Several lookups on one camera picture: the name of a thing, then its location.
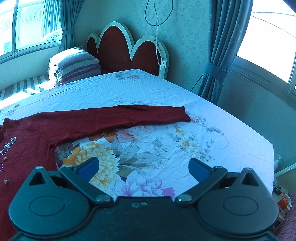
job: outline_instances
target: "striped pillowcase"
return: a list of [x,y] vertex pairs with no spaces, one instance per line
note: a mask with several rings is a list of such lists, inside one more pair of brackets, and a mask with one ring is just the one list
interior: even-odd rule
[[60,52],[49,61],[49,66],[51,69],[55,69],[56,77],[60,84],[101,74],[101,66],[98,59],[80,47]]

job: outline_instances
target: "patterned wallpaper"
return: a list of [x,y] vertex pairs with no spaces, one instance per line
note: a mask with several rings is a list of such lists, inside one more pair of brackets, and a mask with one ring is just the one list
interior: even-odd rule
[[[158,23],[171,11],[171,0],[155,0]],[[170,56],[167,80],[191,90],[202,75],[207,54],[209,0],[173,0],[169,19],[158,27],[158,38]],[[136,42],[146,34],[156,35],[156,27],[144,18],[146,0],[85,0],[74,27],[76,45],[84,46],[87,36],[100,35],[111,21],[123,23]],[[153,0],[147,8],[147,19],[156,23]]]

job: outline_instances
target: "electrical cord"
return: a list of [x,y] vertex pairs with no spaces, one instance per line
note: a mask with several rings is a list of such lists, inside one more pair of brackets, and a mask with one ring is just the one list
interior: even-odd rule
[[150,25],[150,26],[153,26],[153,27],[156,27],[156,58],[157,58],[157,63],[158,63],[158,74],[160,76],[160,62],[159,62],[159,57],[158,57],[158,49],[157,49],[157,46],[158,46],[158,26],[162,25],[165,23],[166,20],[168,20],[168,18],[170,17],[171,13],[173,12],[173,8],[174,8],[174,3],[173,3],[173,0],[172,0],[172,9],[170,11],[170,14],[167,16],[167,18],[161,23],[161,24],[158,24],[158,15],[157,15],[157,11],[156,11],[156,7],[155,7],[155,0],[153,0],[153,6],[154,6],[154,10],[155,10],[155,13],[156,13],[156,24],[151,24],[148,22],[147,18],[146,18],[146,13],[147,13],[147,7],[148,7],[148,4],[149,4],[149,1],[147,2],[146,4],[146,9],[145,9],[145,20],[146,22]]
[[158,37],[157,37],[157,21],[158,21],[158,15],[155,7],[155,0],[153,0],[153,5],[154,5],[154,10],[156,13],[156,58],[157,58],[157,63],[158,63],[158,75],[160,76],[160,63],[159,63],[159,58],[158,58],[158,52],[157,52],[157,46],[158,46]]
[[192,89],[191,89],[191,91],[190,91],[190,92],[192,92],[192,91],[193,91],[194,87],[196,86],[196,84],[199,82],[199,80],[200,80],[202,77],[203,77],[203,74],[202,74],[202,75],[201,75],[201,77],[198,79],[198,81],[195,83],[195,85],[192,87]]
[[148,7],[148,4],[149,4],[149,1],[150,1],[150,0],[148,0],[148,2],[147,2],[147,4],[146,4],[146,9],[145,9],[145,20],[146,20],[146,22],[147,22],[149,25],[153,26],[153,27],[163,25],[163,24],[166,22],[166,20],[168,20],[168,18],[170,17],[170,15],[172,14],[172,11],[173,11],[173,9],[174,9],[174,3],[173,3],[173,0],[172,0],[172,9],[171,9],[170,14],[168,15],[168,17],[167,17],[167,18],[166,18],[161,24],[156,24],[156,25],[153,25],[153,24],[149,23],[148,20],[147,20],[147,18],[146,18],[146,12],[147,12],[147,7]]

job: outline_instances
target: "window sill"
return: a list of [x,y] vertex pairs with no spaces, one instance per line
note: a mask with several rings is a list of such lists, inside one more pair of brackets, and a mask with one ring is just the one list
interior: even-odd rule
[[26,54],[30,54],[30,53],[37,52],[37,51],[44,50],[44,49],[48,49],[48,48],[57,47],[57,46],[59,46],[59,44],[60,44],[60,40],[32,46],[32,47],[25,48],[25,49],[21,49],[21,50],[14,52],[13,54],[11,52],[4,54],[4,55],[0,56],[0,64],[7,62],[9,60],[18,58],[20,56],[24,56]]
[[288,83],[269,71],[238,56],[235,57],[229,71],[264,88],[296,110],[296,95],[287,94],[289,88]]

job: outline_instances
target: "red sweater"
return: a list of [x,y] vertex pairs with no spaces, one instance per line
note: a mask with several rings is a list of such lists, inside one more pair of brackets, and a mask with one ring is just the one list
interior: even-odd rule
[[33,168],[57,169],[53,155],[57,145],[114,128],[177,121],[190,121],[184,107],[120,105],[6,118],[0,129],[0,240],[15,234],[8,206]]

